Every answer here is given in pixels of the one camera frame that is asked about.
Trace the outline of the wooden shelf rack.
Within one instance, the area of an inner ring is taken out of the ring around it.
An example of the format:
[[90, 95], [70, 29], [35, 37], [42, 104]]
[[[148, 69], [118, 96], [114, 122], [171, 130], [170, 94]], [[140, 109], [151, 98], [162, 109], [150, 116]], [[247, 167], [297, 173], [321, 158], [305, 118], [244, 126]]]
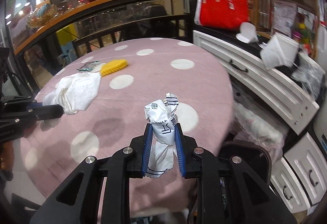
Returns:
[[318, 0], [253, 0], [252, 18], [261, 37], [269, 39], [280, 33], [303, 45], [311, 58], [317, 58]]

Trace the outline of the red tote bag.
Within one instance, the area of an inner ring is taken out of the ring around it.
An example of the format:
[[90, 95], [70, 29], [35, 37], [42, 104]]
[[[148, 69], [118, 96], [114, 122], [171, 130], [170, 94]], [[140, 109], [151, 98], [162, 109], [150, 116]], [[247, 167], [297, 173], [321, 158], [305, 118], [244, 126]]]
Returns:
[[237, 31], [248, 20], [247, 0], [197, 0], [196, 25]]

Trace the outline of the yellow foam fruit net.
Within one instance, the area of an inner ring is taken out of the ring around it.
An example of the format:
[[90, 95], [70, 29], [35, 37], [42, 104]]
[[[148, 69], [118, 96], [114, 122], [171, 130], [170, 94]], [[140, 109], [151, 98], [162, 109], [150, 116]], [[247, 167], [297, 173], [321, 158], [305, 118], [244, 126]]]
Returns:
[[120, 71], [128, 66], [127, 60], [112, 60], [104, 65], [102, 65], [100, 69], [100, 75], [101, 77], [110, 75], [112, 73], [115, 73], [117, 71]]

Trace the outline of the white lace cloth bundle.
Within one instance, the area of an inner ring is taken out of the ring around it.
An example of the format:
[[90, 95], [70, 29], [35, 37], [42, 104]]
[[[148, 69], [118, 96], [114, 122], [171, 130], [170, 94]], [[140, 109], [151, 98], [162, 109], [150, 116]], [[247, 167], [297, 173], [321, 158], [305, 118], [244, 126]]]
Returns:
[[234, 102], [233, 111], [234, 140], [247, 141], [263, 147], [273, 163], [281, 159], [289, 129], [278, 123], [275, 118], [268, 118], [267, 114], [261, 117], [238, 102]]

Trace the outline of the white middle stack drawer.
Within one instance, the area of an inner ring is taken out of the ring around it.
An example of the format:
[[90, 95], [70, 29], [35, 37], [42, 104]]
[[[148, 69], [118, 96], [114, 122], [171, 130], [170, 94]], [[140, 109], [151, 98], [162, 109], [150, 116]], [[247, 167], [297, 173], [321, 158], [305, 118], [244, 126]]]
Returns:
[[270, 182], [292, 214], [310, 208], [305, 190], [284, 158], [272, 166]]

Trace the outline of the white stack drawer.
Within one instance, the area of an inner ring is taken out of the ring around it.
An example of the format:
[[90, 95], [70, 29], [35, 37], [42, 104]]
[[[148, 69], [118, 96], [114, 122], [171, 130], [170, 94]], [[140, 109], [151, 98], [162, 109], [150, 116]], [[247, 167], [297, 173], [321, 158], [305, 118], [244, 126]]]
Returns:
[[310, 208], [305, 190], [284, 158], [272, 166], [270, 182], [292, 214]]
[[326, 192], [326, 159], [309, 133], [305, 134], [284, 157], [294, 169], [313, 205]]

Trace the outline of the white paper cup stack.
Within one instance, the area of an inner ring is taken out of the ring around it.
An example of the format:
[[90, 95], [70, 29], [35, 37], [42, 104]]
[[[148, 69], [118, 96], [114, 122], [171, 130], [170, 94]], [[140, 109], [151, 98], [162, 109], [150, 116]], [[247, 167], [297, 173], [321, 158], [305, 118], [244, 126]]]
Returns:
[[275, 33], [261, 50], [260, 56], [267, 70], [280, 66], [292, 67], [298, 49], [298, 42], [283, 34]]

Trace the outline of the white top stack drawer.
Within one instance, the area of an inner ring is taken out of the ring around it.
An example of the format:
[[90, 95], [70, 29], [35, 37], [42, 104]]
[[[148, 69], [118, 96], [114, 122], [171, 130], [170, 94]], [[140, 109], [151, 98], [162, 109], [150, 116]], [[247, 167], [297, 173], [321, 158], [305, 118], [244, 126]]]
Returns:
[[294, 169], [313, 205], [326, 192], [326, 159], [309, 133], [305, 134], [284, 157]]

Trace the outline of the clear green snack wrapper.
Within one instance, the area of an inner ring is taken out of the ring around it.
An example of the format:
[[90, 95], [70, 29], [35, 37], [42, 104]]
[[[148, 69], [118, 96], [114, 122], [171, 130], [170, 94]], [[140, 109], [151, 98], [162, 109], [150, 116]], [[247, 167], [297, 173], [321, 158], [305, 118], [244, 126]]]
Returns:
[[92, 72], [98, 65], [100, 64], [99, 61], [91, 61], [86, 62], [82, 65], [79, 69], [77, 69], [78, 72]]

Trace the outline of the clear crumpled plastic bag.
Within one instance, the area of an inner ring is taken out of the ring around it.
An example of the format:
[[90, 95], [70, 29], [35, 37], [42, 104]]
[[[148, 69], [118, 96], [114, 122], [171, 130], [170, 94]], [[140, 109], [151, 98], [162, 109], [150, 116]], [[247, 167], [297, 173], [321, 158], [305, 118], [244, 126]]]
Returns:
[[301, 84], [313, 99], [320, 94], [325, 71], [307, 53], [299, 52], [299, 66], [291, 74], [291, 78]]

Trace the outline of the white upper left drawer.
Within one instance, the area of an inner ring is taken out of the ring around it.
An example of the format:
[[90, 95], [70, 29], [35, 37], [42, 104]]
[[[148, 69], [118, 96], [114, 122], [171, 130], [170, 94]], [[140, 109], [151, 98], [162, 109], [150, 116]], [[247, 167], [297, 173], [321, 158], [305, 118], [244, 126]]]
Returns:
[[216, 55], [231, 76], [265, 101], [296, 134], [319, 110], [317, 102], [291, 78], [277, 69], [267, 71], [260, 58], [241, 47], [197, 30], [193, 42]]

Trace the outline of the dark oval trash bin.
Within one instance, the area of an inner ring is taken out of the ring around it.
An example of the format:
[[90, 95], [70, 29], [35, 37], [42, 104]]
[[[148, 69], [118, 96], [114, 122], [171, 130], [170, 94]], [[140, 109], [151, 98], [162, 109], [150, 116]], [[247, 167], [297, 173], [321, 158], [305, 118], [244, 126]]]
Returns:
[[234, 156], [245, 161], [267, 184], [270, 184], [272, 161], [270, 154], [263, 148], [249, 141], [226, 141], [218, 153], [219, 158], [230, 159]]

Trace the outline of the pink polka dot tablecloth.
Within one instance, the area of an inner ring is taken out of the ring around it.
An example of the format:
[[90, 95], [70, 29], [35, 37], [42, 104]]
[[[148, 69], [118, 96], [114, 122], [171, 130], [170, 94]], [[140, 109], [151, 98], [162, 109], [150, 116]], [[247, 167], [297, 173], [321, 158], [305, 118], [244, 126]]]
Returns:
[[87, 156], [109, 157], [142, 135], [145, 106], [168, 92], [180, 102], [177, 116], [183, 133], [218, 153], [233, 118], [230, 77], [215, 56], [191, 43], [155, 37], [100, 48], [61, 70], [37, 100], [85, 61], [115, 59], [127, 60], [128, 66], [102, 78], [87, 110], [62, 116], [53, 128], [38, 124], [20, 141], [27, 174], [43, 196], [48, 197]]

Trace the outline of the white paper trash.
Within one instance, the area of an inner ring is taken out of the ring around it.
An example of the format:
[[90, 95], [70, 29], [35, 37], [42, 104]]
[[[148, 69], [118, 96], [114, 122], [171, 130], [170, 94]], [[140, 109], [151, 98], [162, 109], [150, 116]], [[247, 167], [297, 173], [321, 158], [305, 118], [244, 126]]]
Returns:
[[152, 126], [149, 162], [146, 166], [147, 177], [158, 178], [174, 166], [175, 126], [178, 97], [167, 93], [164, 100], [155, 100], [144, 107], [145, 118]]

